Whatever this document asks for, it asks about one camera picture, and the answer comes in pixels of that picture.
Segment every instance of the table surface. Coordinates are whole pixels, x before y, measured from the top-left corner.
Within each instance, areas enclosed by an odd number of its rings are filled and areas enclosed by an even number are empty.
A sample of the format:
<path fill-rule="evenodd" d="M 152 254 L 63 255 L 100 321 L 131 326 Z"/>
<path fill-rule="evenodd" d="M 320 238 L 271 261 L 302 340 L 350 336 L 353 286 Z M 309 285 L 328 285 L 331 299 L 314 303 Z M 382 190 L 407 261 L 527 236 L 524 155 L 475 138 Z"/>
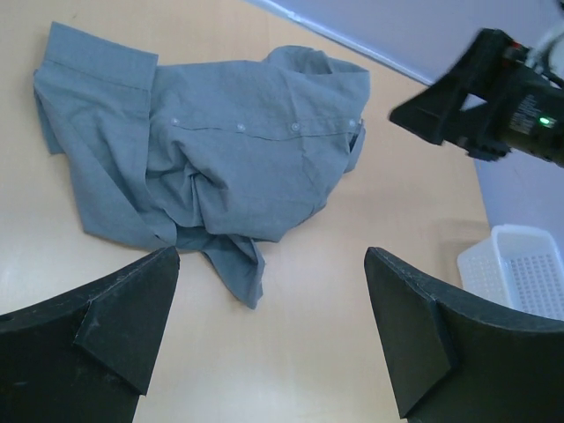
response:
<path fill-rule="evenodd" d="M 472 160 L 387 122 L 422 87 L 240 0 L 0 2 L 0 314 L 115 271 L 145 252 L 83 234 L 64 156 L 48 155 L 33 70 L 52 20 L 160 54 L 161 63 L 261 60 L 305 45 L 371 70 L 367 141 L 325 210 L 278 244 L 256 311 L 198 254 L 180 278 L 137 423 L 397 422 L 364 277 L 384 247 L 459 284 L 456 256 L 486 238 Z"/>

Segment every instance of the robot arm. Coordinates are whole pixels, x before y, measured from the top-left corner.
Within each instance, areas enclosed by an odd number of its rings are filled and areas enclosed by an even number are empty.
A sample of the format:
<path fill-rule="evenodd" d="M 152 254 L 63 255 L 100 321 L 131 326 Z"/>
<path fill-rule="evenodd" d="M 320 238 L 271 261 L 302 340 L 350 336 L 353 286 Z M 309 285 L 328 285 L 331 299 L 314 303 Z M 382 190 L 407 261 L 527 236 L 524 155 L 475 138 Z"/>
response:
<path fill-rule="evenodd" d="M 424 92 L 393 109 L 390 120 L 470 157 L 498 160 L 512 148 L 564 167 L 564 80 L 549 66 L 564 24 L 526 48 L 500 30 L 482 29 L 454 67 Z M 463 110 L 473 94 L 484 102 Z"/>

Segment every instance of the clothing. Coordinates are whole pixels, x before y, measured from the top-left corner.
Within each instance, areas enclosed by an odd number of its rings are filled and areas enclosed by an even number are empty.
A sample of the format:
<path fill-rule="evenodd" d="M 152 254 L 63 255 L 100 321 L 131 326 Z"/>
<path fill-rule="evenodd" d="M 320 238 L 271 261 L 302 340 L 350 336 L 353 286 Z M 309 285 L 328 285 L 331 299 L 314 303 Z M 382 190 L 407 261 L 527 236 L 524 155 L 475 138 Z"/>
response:
<path fill-rule="evenodd" d="M 157 61 L 54 23 L 34 76 L 48 148 L 69 158 L 87 233 L 201 251 L 255 308 L 256 240 L 319 212 L 356 164 L 368 72 L 301 47 L 262 62 Z"/>

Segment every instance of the laundry basket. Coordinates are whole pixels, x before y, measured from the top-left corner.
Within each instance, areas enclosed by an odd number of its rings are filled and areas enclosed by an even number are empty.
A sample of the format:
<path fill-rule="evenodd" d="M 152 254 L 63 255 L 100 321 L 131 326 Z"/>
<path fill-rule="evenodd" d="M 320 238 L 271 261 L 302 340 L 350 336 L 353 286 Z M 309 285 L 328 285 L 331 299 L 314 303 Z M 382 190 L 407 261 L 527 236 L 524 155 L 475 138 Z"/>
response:
<path fill-rule="evenodd" d="M 564 267 L 553 237 L 503 225 L 458 256 L 464 290 L 532 315 L 564 320 Z"/>

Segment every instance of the blue fabric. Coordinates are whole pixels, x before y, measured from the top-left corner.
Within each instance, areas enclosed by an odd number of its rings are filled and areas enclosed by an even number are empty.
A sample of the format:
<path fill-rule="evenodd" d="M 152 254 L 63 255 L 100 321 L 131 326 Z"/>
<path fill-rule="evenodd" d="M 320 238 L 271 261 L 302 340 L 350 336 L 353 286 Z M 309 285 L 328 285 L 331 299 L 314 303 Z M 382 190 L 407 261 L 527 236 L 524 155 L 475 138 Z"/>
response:
<path fill-rule="evenodd" d="M 54 23 L 34 76 L 48 148 L 69 158 L 87 233 L 201 251 L 255 308 L 256 240 L 319 212 L 356 164 L 368 72 L 301 47 L 262 62 L 157 61 Z"/>

